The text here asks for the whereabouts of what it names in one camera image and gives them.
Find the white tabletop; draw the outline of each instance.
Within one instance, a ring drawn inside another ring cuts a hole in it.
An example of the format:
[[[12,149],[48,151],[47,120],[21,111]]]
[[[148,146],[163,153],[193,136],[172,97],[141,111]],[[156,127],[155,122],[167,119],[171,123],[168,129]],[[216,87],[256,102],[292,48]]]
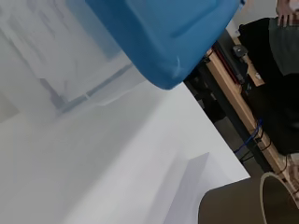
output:
[[[230,182],[249,177],[183,84],[161,91],[144,82],[46,128],[19,114],[0,125],[0,142],[7,224],[147,223],[161,187],[207,152]]]

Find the clear plastic container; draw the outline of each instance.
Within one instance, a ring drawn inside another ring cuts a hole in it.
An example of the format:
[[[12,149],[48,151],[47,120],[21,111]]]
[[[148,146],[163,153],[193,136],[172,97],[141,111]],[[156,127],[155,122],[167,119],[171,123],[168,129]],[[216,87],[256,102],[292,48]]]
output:
[[[84,0],[0,7],[0,92],[30,118],[105,105],[145,80]]]

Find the white surface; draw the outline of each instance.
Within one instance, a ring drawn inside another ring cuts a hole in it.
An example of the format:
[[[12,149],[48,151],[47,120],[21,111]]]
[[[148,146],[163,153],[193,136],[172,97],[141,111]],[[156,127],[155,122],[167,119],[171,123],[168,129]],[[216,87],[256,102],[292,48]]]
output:
[[[206,192],[230,183],[209,154],[189,160],[164,224],[197,224],[198,207]]]
[[[261,18],[275,18],[277,0],[247,0],[246,6],[236,12],[234,21],[237,26],[257,21]]]
[[[163,223],[189,160],[207,152],[228,182],[249,177],[184,85],[145,82],[47,128],[19,114],[0,125],[0,142],[6,224]]]

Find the white wall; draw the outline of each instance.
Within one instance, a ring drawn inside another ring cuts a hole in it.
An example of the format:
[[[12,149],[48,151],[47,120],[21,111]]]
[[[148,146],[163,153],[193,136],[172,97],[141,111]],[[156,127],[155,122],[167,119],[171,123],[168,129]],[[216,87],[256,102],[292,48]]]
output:
[[[265,17],[276,17],[277,0],[247,0],[247,5],[234,17],[235,24],[246,24]]]

